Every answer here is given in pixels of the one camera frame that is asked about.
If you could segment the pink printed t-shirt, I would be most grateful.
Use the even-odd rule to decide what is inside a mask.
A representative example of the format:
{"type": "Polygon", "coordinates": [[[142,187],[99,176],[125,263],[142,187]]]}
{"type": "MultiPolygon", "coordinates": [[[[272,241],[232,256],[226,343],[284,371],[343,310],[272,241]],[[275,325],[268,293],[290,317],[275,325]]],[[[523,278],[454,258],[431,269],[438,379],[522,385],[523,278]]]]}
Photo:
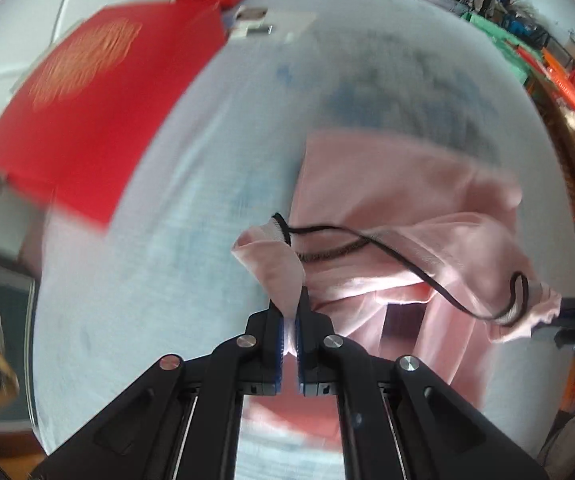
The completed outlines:
{"type": "Polygon", "coordinates": [[[418,356],[527,451],[567,362],[530,332],[575,288],[552,159],[521,180],[390,132],[318,132],[245,156],[254,226],[232,252],[286,318],[301,292],[370,353],[418,356]]]}

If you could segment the light blue striped bedsheet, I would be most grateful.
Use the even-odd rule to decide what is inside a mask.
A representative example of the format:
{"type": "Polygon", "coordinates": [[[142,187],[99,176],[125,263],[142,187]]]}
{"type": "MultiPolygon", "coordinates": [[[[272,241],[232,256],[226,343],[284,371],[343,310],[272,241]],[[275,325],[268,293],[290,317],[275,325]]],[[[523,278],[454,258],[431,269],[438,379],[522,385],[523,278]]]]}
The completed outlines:
{"type": "MultiPolygon", "coordinates": [[[[162,356],[208,356],[242,335],[252,314],[278,308],[232,252],[254,226],[244,159],[256,141],[390,132],[515,180],[552,159],[575,256],[549,133],[485,34],[421,0],[243,3],[318,18],[289,44],[226,33],[153,136],[106,228],[50,214],[33,354],[47,457],[162,356]]],[[[245,396],[230,479],[348,479],[335,397],[301,393],[296,313],[281,314],[281,389],[245,396]]]]}

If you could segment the large red gift box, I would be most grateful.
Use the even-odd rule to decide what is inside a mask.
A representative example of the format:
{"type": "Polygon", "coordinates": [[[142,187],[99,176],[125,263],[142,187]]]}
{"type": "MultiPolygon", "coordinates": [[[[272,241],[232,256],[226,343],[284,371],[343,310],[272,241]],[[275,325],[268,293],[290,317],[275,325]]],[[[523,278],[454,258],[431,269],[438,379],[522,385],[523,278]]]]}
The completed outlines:
{"type": "Polygon", "coordinates": [[[107,6],[30,73],[0,116],[0,179],[107,226],[153,136],[224,46],[217,3],[107,6]]]}

